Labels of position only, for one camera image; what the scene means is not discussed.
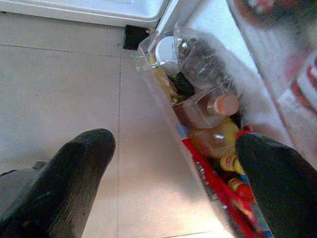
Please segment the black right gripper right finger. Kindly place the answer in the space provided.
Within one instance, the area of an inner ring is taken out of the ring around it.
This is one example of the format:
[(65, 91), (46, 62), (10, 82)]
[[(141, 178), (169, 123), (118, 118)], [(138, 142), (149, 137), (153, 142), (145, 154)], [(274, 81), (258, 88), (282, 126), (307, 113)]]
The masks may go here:
[(239, 163), (274, 238), (317, 238), (317, 170), (259, 133), (237, 137)]

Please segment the clear bottle orange cap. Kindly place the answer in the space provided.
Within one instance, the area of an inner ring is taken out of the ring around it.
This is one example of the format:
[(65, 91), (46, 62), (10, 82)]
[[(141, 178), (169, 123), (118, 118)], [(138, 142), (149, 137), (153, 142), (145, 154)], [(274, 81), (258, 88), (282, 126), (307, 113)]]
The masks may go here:
[(239, 100), (233, 94), (212, 96), (206, 94), (192, 98), (182, 105), (182, 121), (188, 126), (211, 128), (239, 109)]

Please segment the clear fridge door shelf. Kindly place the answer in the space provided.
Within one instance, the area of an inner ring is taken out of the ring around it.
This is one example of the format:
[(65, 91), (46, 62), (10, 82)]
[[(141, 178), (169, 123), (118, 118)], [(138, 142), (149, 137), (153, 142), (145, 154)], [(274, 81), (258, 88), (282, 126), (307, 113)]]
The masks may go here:
[[(233, 74), (237, 74), (238, 78), (234, 80), (234, 83), (237, 85), (237, 89), (239, 91), (239, 97), (242, 100), (242, 89), (238, 85), (240, 80), (245, 76), (245, 73), (242, 71), (242, 67), (239, 66), (238, 62), (239, 60), (232, 54), (231, 51), (226, 49), (221, 42), (213, 35), (208, 34), (204, 32), (203, 33), (209, 37), (212, 38), (212, 44), (215, 45), (216, 49), (220, 50), (220, 55), (225, 60), (226, 64), (229, 66), (229, 72)], [(138, 55), (135, 57), (136, 61), (136, 69), (141, 73), (145, 84), (147, 85), (148, 89), (150, 90), (155, 103), (160, 108), (163, 117), (166, 121), (166, 124), (170, 127), (171, 132), (173, 133), (175, 140), (178, 142), (178, 144), (181, 146), (182, 154), (185, 156), (185, 158), (190, 163), (190, 166), (194, 170), (194, 173), (199, 176), (198, 170), (196, 168), (196, 165), (194, 161), (192, 160), (192, 156), (189, 153), (189, 151), (186, 149), (185, 145), (183, 144), (181, 140), (181, 136), (178, 133), (178, 126), (184, 125), (172, 109), (171, 103), (168, 101), (168, 96), (165, 91), (165, 87), (163, 84), (167, 81), (167, 76), (165, 73), (162, 74), (161, 77), (158, 76), (158, 70), (153, 69), (150, 66), (151, 59), (154, 58), (154, 48), (157, 46), (158, 42), (162, 39), (161, 35), (158, 32), (155, 32), (148, 36), (146, 39), (144, 39), (138, 46)], [(240, 113), (241, 115), (241, 125), (246, 129), (246, 131), (250, 131), (253, 129), (253, 126), (251, 124), (243, 124), (242, 123), (242, 117), (243, 117), (243, 110)], [(210, 199), (210, 201), (219, 200), (217, 196), (213, 195), (210, 197), (211, 192), (206, 190), (206, 193)], [(259, 218), (260, 212), (258, 210), (253, 209), (253, 206), (251, 206), (253, 215), (257, 221), (256, 229), (258, 233), (261, 233), (263, 238), (273, 238), (273, 236), (270, 234), (268, 230), (263, 230), (261, 228), (262, 219)], [(236, 231), (241, 235), (241, 233), (237, 230), (235, 225), (232, 226)]]

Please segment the yellow amber bottle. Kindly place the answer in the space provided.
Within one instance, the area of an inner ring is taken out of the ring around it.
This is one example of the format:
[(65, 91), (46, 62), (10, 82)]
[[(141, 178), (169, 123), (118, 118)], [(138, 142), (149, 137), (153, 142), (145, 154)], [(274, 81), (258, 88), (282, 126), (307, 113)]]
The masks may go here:
[(215, 127), (189, 128), (188, 138), (202, 156), (221, 159), (235, 153), (238, 132), (238, 126), (227, 118)]

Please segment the red food package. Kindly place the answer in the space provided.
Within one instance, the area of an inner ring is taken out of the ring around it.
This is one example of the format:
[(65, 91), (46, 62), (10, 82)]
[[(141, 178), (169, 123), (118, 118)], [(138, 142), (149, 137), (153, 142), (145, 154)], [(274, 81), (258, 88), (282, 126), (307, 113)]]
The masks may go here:
[(192, 156), (205, 189), (211, 192), (210, 197), (217, 196), (221, 204), (226, 206), (226, 214), (244, 238), (263, 238), (256, 229), (257, 221), (250, 204), (235, 194), (214, 171), (209, 161), (197, 152), (188, 139), (188, 127), (179, 125), (178, 133)]

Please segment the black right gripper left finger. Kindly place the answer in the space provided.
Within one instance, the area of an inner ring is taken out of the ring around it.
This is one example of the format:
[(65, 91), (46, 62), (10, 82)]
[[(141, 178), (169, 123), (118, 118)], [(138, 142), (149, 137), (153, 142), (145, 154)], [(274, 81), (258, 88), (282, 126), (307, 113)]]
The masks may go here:
[(116, 142), (86, 131), (46, 162), (23, 203), (0, 222), (0, 238), (81, 238)]

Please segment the white lidded jar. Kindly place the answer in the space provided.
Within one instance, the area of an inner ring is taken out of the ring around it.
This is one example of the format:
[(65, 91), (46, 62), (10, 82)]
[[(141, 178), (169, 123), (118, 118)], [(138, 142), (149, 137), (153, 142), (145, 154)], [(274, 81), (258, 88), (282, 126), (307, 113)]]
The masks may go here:
[(157, 61), (177, 62), (174, 36), (164, 37), (158, 42), (155, 57)]

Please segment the small bottle yellow cap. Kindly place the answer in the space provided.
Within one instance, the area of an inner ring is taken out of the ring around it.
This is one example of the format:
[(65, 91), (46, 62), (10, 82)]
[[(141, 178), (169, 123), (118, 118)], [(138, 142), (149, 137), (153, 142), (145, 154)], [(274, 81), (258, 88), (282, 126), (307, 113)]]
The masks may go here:
[(219, 160), (220, 167), (229, 172), (236, 172), (240, 175), (244, 175), (242, 166), (238, 160), (237, 155), (233, 154), (231, 156), (223, 157)]

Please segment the grey robot foot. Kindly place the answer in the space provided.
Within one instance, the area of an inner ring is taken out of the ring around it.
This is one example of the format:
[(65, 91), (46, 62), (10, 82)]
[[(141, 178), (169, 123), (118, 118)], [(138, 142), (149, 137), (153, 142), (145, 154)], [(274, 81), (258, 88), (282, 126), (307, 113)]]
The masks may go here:
[(37, 161), (31, 168), (0, 175), (0, 222), (10, 217), (23, 203), (45, 165), (45, 161)]

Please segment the white fridge body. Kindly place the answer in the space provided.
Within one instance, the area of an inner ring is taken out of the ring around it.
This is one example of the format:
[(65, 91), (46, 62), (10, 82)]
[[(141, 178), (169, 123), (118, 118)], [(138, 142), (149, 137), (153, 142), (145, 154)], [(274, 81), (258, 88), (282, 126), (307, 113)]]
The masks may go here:
[(124, 27), (155, 27), (170, 0), (0, 0), (0, 11)]

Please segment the white pack red print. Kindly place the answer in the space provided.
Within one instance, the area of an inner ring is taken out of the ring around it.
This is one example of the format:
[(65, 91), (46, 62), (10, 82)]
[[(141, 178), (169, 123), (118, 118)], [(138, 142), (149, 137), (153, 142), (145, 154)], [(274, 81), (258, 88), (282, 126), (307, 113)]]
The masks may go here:
[(226, 0), (296, 149), (317, 168), (317, 0)]

